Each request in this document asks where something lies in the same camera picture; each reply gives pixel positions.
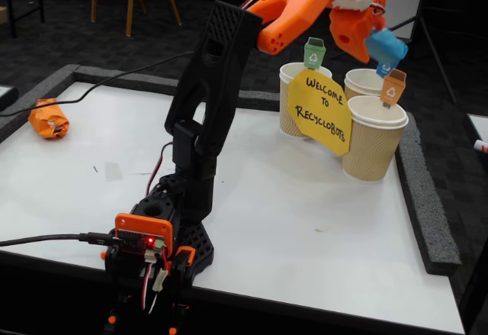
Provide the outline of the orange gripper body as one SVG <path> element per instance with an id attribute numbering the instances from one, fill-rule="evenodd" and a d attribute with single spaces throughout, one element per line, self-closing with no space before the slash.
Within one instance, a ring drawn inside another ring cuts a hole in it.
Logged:
<path id="1" fill-rule="evenodd" d="M 365 45 L 374 32 L 381 31 L 381 0 L 365 0 L 360 9 L 359 0 L 335 0 L 330 14 L 331 33 L 340 44 Z"/>

